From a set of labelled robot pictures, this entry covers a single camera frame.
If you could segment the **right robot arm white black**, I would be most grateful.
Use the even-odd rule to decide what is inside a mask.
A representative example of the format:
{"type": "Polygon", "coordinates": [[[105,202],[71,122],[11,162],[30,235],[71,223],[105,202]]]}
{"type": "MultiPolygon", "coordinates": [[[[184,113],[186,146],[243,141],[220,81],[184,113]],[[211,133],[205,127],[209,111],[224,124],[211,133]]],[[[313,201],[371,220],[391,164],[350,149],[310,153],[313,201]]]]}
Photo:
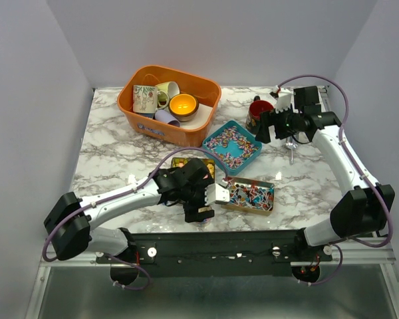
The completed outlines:
{"type": "Polygon", "coordinates": [[[299,231],[293,254],[305,261],[315,255],[317,246],[388,229],[395,192],[365,168],[344,136],[337,115],[321,110],[318,88],[276,86],[271,95],[277,103],[273,110],[260,113],[255,139],[268,144],[270,127],[280,140],[304,133],[325,157],[342,193],[329,217],[299,231]]]}

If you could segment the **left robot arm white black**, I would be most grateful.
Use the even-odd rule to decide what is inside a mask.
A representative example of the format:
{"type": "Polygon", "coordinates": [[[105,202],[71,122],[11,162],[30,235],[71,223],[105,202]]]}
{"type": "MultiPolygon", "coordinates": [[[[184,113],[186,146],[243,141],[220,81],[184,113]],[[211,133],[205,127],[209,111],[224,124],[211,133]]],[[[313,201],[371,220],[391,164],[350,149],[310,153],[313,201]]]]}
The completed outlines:
{"type": "Polygon", "coordinates": [[[138,248],[128,229],[104,228],[104,224],[125,213],[160,204],[182,204],[187,223],[214,216],[218,185],[208,167],[198,158],[182,167],[155,169],[128,186],[100,195],[79,198],[73,192],[61,195],[44,220],[48,237],[43,259],[66,261],[85,251],[104,253],[121,263],[133,263],[138,248]]]}

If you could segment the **gold tin star candies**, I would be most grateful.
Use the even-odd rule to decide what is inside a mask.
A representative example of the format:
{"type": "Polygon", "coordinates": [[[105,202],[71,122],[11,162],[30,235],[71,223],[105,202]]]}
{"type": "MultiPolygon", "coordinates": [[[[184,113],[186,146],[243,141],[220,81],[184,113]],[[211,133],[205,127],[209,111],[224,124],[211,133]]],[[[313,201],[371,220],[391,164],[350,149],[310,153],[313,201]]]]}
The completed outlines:
{"type": "MultiPolygon", "coordinates": [[[[199,158],[205,166],[208,168],[209,173],[208,175],[212,178],[215,178],[215,162],[213,159],[206,159],[206,158],[199,158]]],[[[171,161],[171,168],[173,167],[183,167],[186,165],[192,158],[185,158],[185,157],[174,157],[171,161]]]]}

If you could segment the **teal tin swirl lollipops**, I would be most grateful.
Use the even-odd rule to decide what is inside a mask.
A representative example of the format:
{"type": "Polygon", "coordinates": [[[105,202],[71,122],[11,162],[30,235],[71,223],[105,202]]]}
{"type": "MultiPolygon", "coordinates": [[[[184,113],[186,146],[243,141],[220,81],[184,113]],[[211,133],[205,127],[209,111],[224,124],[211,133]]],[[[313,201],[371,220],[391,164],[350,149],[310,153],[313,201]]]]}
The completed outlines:
{"type": "Polygon", "coordinates": [[[203,148],[217,156],[217,166],[229,175],[238,175],[261,153],[262,143],[244,127],[230,120],[207,137],[203,148]]]}

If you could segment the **metal scoop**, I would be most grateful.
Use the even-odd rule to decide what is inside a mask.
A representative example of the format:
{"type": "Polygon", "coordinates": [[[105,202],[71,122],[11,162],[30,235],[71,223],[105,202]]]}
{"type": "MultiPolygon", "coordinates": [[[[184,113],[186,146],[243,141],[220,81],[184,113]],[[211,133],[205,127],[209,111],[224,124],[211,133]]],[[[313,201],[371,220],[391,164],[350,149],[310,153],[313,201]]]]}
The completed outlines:
{"type": "Polygon", "coordinates": [[[294,152],[297,149],[297,142],[294,137],[289,137],[285,140],[285,147],[289,150],[289,163],[293,165],[294,163],[294,152]]]}

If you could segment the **gold tin round lollipops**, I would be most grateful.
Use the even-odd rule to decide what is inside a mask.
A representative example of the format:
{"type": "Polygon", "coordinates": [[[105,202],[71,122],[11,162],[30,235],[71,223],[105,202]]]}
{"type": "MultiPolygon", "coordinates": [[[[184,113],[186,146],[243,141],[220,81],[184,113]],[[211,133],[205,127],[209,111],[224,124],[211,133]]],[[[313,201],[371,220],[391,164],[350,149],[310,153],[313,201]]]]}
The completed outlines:
{"type": "Polygon", "coordinates": [[[275,184],[242,177],[228,177],[229,203],[222,207],[254,215],[269,216],[274,206],[275,184]]]}

